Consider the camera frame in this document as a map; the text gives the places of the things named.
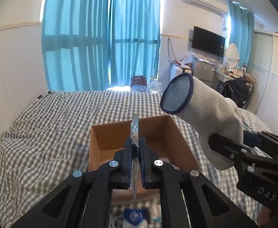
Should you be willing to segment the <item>person's right hand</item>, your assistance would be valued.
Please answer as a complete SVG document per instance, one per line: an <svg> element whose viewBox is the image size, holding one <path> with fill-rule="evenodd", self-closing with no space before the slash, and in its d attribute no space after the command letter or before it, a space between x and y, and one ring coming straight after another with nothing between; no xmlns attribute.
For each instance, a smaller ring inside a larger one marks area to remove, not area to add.
<svg viewBox="0 0 278 228"><path fill-rule="evenodd" d="M256 222L258 227L275 227L272 219L275 217L277 210L271 210L266 206L261 206L257 215Z"/></svg>

